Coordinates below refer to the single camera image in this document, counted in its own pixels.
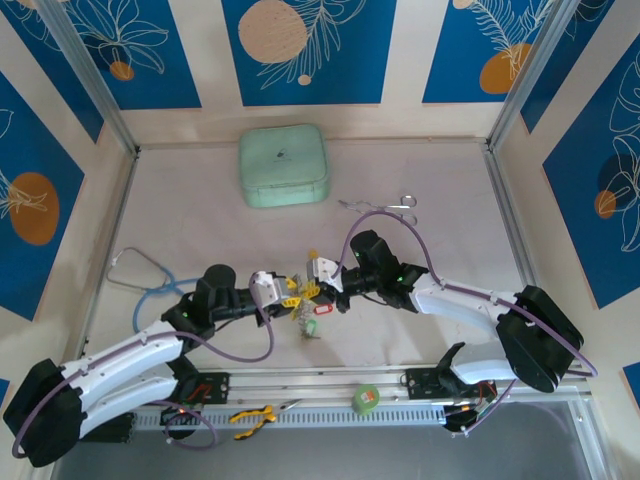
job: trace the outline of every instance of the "white floor surface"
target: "white floor surface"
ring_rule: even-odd
[[[398,202],[418,199],[415,213],[437,272],[452,280],[496,290],[522,284],[479,144],[417,141],[330,142],[330,197],[322,203],[252,209],[243,201],[235,145],[145,150],[116,240],[114,253],[138,247],[171,269],[178,279],[197,277],[216,263],[233,267],[244,287],[256,270],[304,274],[308,251],[338,258],[358,214],[338,199]],[[424,265],[413,236],[389,218],[363,225],[387,240],[401,262]],[[347,266],[355,266],[351,257]],[[157,281],[149,266],[124,257],[114,274],[133,282]],[[140,292],[105,282],[89,336],[94,353],[133,333],[131,315]],[[148,301],[144,327],[177,298]],[[379,366],[435,363],[458,341],[484,334],[446,318],[416,315],[364,299],[351,310],[318,317],[319,340],[303,340],[289,318],[273,322],[276,348],[260,367]],[[267,334],[253,317],[235,322],[211,342],[236,355],[255,357]],[[189,357],[200,368],[243,368],[204,349]]]

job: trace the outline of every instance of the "aluminum frame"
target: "aluminum frame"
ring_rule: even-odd
[[[76,356],[82,354],[87,340],[87,333],[92,325],[97,307],[97,298],[104,283],[108,265],[119,227],[126,209],[127,200],[134,180],[137,153],[139,147],[129,131],[126,122],[120,115],[118,106],[106,87],[97,67],[84,48],[82,41],[73,28],[64,9],[56,0],[34,0],[44,24],[49,28],[53,38],[60,46],[67,61],[87,90],[107,124],[111,126],[116,137],[125,150],[131,155],[132,164],[122,196],[118,200],[116,219],[110,230],[106,258],[103,262],[100,279],[87,311],[83,334],[76,347]],[[514,83],[512,91],[507,96],[499,117],[486,139],[484,150],[485,163],[491,179],[496,200],[500,208],[505,229],[511,243],[513,254],[523,283],[536,284],[537,277],[530,260],[529,249],[522,235],[508,185],[504,181],[500,159],[496,152],[502,139],[513,121],[519,115],[533,85],[546,65],[551,52],[560,39],[564,28],[569,22],[580,0],[558,1],[549,20],[543,26],[538,39],[527,59],[520,75]],[[477,139],[442,139],[434,141],[468,142]],[[381,406],[394,405],[446,405],[452,404],[453,399],[442,402],[409,401],[406,388],[401,385],[401,376],[406,366],[362,367],[362,368],[308,368],[286,370],[237,369],[232,370],[231,390],[229,393],[229,409],[262,406],[265,403],[276,403],[286,399],[304,396],[305,406],[335,407],[349,405],[355,384],[375,384],[381,393]],[[504,390],[506,382],[498,382],[499,390]],[[612,458],[608,451],[608,444],[603,441],[602,430],[596,421],[593,411],[591,394],[584,378],[567,377],[558,391],[550,396],[535,392],[532,389],[516,385],[506,401],[519,402],[567,402],[574,418],[574,426],[578,432],[581,447],[587,458],[590,474],[593,478],[619,478],[615,474],[608,458]]]

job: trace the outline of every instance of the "pliers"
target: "pliers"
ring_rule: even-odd
[[[236,440],[246,440],[247,438],[253,436],[253,434],[264,427],[267,423],[274,423],[278,419],[278,415],[280,415],[282,412],[286,412],[290,408],[295,407],[301,401],[302,399],[299,398],[297,400],[290,400],[288,402],[281,403],[275,408],[273,408],[272,405],[267,405],[261,410],[244,410],[242,412],[236,413],[229,419],[231,423],[236,423],[241,418],[252,417],[254,415],[264,415],[264,418],[251,430],[245,433],[238,433],[234,436],[234,438]]]

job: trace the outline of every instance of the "silver scissors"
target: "silver scissors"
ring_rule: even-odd
[[[343,207],[348,208],[349,210],[354,210],[358,213],[369,213],[374,210],[380,212],[391,212],[402,217],[410,225],[415,226],[418,224],[418,217],[413,213],[404,213],[404,211],[412,209],[418,205],[418,200],[413,195],[403,195],[400,197],[400,205],[376,205],[375,203],[366,202],[364,200],[360,200],[359,202],[345,202],[344,200],[338,200],[338,202]]]

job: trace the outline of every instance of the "green tape roll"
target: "green tape roll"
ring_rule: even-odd
[[[353,396],[351,406],[358,415],[368,415],[380,402],[380,392],[374,385],[361,385]]]

